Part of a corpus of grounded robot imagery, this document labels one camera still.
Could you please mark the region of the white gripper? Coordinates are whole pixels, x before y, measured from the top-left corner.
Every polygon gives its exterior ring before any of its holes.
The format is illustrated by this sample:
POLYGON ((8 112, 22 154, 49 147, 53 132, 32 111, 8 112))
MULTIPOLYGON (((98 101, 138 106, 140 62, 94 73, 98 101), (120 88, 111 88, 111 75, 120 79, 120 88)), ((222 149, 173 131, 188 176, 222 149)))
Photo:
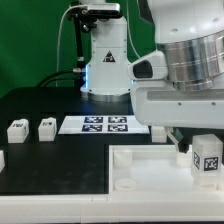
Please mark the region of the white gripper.
POLYGON ((136 119, 147 126, 165 126, 166 134, 179 153, 189 145, 178 128, 224 129, 224 90, 181 92, 153 81, 136 81, 131 89, 136 119))

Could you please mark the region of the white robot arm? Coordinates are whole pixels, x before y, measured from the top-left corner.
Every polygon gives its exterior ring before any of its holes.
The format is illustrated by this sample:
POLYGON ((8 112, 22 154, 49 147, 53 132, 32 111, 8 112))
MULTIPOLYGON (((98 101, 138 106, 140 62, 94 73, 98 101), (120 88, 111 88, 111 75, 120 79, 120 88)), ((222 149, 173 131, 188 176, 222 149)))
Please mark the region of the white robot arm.
POLYGON ((129 65, 148 126, 224 129, 224 0, 137 0, 156 49, 129 65))

